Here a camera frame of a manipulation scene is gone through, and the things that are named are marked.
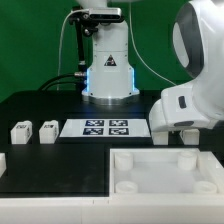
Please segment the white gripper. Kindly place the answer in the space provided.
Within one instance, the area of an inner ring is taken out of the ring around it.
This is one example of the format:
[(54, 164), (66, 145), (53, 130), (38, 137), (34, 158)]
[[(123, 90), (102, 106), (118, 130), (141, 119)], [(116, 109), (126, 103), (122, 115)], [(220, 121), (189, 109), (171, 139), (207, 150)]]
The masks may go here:
[(161, 98), (149, 113), (152, 132), (213, 129), (219, 121), (224, 121), (224, 106), (215, 106), (204, 99), (196, 101), (193, 87), (190, 81), (161, 92)]

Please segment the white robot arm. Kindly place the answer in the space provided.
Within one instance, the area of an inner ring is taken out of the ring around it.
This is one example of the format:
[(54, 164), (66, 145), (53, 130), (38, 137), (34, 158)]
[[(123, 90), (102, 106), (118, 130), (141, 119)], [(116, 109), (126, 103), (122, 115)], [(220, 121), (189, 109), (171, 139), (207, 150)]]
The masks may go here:
[[(83, 95), (100, 103), (139, 93), (127, 56), (127, 24), (111, 0), (76, 0), (84, 21), (94, 29), (93, 62)], [(173, 27), (176, 56), (192, 77), (166, 88), (149, 113), (153, 132), (212, 129), (224, 121), (224, 0), (190, 0), (179, 10)]]

